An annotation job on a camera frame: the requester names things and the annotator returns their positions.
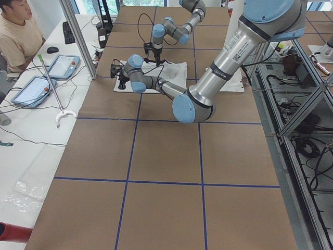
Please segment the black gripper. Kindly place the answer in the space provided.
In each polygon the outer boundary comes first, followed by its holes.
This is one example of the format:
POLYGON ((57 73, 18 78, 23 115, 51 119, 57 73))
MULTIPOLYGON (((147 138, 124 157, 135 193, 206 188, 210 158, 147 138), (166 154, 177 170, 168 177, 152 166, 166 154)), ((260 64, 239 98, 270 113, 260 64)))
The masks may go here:
POLYGON ((145 54, 148 55, 149 51, 153 52, 157 67, 161 64, 160 55, 162 53, 162 48, 162 44, 156 44, 153 42, 144 43, 145 54))
MULTIPOLYGON (((118 59, 113 59, 111 65, 110 65, 110 78, 114 79, 116 76, 119 76, 119 73, 121 72, 124 64, 119 61, 118 59)), ((119 90, 125 90, 126 89, 126 83, 127 78, 119 78, 119 90)))

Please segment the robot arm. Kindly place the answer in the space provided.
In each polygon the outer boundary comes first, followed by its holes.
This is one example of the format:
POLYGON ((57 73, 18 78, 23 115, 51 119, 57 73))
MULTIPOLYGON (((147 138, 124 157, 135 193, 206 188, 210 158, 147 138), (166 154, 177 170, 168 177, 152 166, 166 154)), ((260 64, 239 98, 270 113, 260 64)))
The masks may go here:
POLYGON ((176 40, 176 42, 186 45, 194 27, 204 20, 206 16, 206 6, 202 0, 184 0, 178 2, 180 6, 191 13, 191 16, 180 28, 174 24, 174 20, 171 17, 165 17, 160 23, 153 25, 152 41, 144 43, 144 50, 145 54, 152 51, 155 59, 149 60, 145 58, 146 62, 153 62, 156 66, 166 62, 166 60, 160 59, 164 37, 169 35, 176 40))
POLYGON ((195 85, 184 89, 142 71, 143 59, 131 55, 126 64, 110 66, 120 88, 130 83, 134 93, 154 89, 172 99, 173 115, 181 123, 208 120, 216 107, 213 97, 232 78, 257 46, 300 38, 305 30, 306 1, 244 1, 238 28, 195 85))

